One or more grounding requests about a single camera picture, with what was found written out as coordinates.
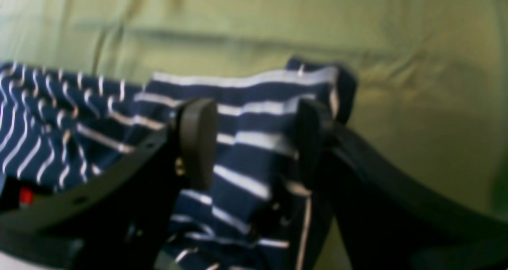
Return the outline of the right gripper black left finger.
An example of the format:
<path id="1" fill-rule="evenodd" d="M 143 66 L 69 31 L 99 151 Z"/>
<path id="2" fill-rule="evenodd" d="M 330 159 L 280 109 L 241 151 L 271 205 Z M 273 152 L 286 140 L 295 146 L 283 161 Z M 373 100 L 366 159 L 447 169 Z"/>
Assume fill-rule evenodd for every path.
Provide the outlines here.
<path id="1" fill-rule="evenodd" d="M 211 186 L 218 111 L 189 100 L 104 174 L 1 214 L 2 270 L 152 270 L 182 189 Z"/>

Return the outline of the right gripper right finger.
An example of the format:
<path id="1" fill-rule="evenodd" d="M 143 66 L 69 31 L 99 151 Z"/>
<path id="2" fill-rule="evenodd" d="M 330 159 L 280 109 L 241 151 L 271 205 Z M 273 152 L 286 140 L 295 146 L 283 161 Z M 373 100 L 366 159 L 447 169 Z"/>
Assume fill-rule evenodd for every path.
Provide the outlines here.
<path id="1" fill-rule="evenodd" d="M 418 183 L 326 106 L 299 100 L 305 187 L 331 205 L 354 270 L 506 270 L 507 223 Z"/>

